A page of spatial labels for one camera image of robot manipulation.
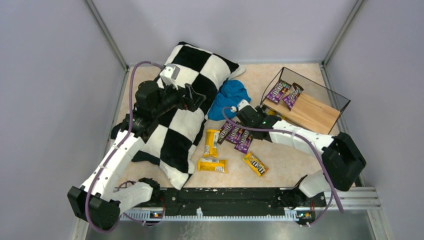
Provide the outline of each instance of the white cable clip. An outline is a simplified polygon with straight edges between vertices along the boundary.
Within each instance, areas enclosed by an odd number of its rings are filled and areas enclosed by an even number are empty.
[[[293,148],[297,149],[296,148],[296,142],[295,142],[295,135],[301,128],[297,127],[297,126],[293,126],[293,127],[294,127],[294,130],[291,132],[291,144],[292,144]]]
[[[116,150],[121,150],[121,151],[123,151],[123,153],[124,153],[125,155],[128,155],[128,156],[130,156],[131,158],[133,158],[134,156],[133,156],[133,155],[130,155],[130,154],[128,153],[129,149],[128,149],[127,147],[123,147],[123,145],[124,145],[124,144],[122,144],[121,146],[118,146],[116,143],[114,143],[114,144],[112,145],[112,148],[114,148],[114,149],[116,149]]]
[[[313,147],[315,148],[315,150],[319,151],[317,144],[315,143],[315,141],[309,141],[310,143],[313,144]]]
[[[175,64],[167,64],[165,68],[159,73],[160,78],[166,85],[172,85],[174,89],[178,89],[176,80],[180,73],[180,68]]]
[[[198,209],[196,209],[196,214],[197,214],[197,217],[203,218],[203,212],[202,212],[202,208],[201,207],[199,207]]]

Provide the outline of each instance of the gray wall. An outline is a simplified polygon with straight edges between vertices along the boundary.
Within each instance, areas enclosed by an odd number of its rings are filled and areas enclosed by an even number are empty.
[[[0,3],[0,239],[66,240],[123,70],[82,0]]]
[[[95,0],[129,64],[178,41],[243,63],[321,61],[356,0]]]
[[[396,239],[422,239],[424,1],[367,1],[329,65]]]

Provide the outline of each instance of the black metal base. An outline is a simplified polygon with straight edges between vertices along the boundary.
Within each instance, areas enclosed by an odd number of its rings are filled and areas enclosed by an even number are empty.
[[[167,216],[195,216],[201,208],[204,216],[281,216],[284,208],[292,207],[282,199],[291,189],[279,187],[237,188],[161,188],[159,201],[148,201],[136,207],[163,207]],[[307,199],[297,207],[325,207],[323,193]]]

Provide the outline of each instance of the checkered pillow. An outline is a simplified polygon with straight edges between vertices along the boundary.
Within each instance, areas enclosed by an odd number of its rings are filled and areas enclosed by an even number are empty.
[[[150,161],[159,165],[171,184],[181,189],[195,172],[191,158],[202,138],[207,113],[218,90],[225,80],[242,74],[246,69],[186,42],[178,43],[165,64],[175,64],[180,68],[176,78],[179,86],[191,84],[194,91],[206,96],[206,100],[195,112],[174,108],[162,115],[158,119],[159,126],[132,161]],[[163,88],[159,76],[156,79]]]

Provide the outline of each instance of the blue towel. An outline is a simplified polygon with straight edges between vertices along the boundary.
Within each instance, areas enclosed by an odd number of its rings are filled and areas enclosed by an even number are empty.
[[[243,83],[239,80],[227,80],[219,89],[218,94],[215,97],[215,101],[209,109],[207,114],[208,119],[214,121],[224,120],[223,108],[237,106],[241,100],[247,100],[249,103],[251,98],[248,95]],[[232,119],[236,116],[235,112],[231,112],[229,109],[225,110],[225,115]]]

